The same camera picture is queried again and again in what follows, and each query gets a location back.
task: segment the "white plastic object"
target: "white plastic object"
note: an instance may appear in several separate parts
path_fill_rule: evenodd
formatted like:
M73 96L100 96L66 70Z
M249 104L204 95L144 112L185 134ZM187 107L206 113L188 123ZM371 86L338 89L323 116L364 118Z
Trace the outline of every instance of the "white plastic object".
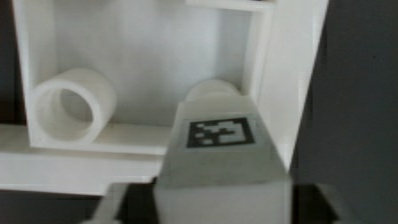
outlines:
M187 101L242 95L236 87L222 80L203 81L190 90Z
M62 91L75 92L87 104L92 121L76 119L62 105ZM116 111L116 91L105 77L87 69L71 69L41 83L32 94L32 145L91 143Z
M219 78L252 97L288 167L327 0L188 0L187 4L14 0L32 145L164 155L178 102L192 86ZM94 70L110 80L112 123L91 143L41 144L30 95L73 68ZM71 110L84 107L62 104Z
M180 104L155 187L162 224L291 223L291 180L256 111L240 95Z

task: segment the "white roll of tape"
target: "white roll of tape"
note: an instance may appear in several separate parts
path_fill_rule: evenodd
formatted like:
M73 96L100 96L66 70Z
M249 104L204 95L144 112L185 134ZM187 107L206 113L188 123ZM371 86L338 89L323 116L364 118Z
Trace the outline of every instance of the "white roll of tape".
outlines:
M78 119L62 102L62 92L84 99L92 118ZM41 83L32 94L36 142L89 143L94 141L116 111L117 97L108 79L89 69L71 69Z

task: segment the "white shelf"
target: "white shelf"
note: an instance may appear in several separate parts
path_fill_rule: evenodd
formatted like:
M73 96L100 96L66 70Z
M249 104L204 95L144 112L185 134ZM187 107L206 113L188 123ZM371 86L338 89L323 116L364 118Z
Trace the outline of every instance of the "white shelf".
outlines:
M0 125L0 190L103 195L116 182L149 182L160 156L28 147L27 127Z
M274 7L272 2L254 0L187 0L187 4L249 12L263 12Z

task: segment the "white cubby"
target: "white cubby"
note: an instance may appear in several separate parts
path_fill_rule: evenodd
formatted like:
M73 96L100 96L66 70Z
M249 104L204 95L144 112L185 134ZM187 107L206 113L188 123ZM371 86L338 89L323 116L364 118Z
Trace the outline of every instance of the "white cubby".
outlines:
M30 145L164 155L178 102L201 81L222 79L258 103L288 166L325 8L327 0L14 0ZM75 68L105 76L117 96L84 141L43 134L37 119L37 89ZM66 93L68 113L94 122L92 102Z

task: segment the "dark background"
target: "dark background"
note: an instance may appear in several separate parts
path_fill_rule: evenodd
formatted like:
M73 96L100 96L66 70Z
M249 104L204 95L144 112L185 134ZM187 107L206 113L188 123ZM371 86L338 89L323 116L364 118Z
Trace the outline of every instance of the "dark background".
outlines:
M398 223L398 1L331 0L291 175L366 223ZM25 124L11 1L0 0L0 123ZM98 197L0 191L0 223L76 224Z

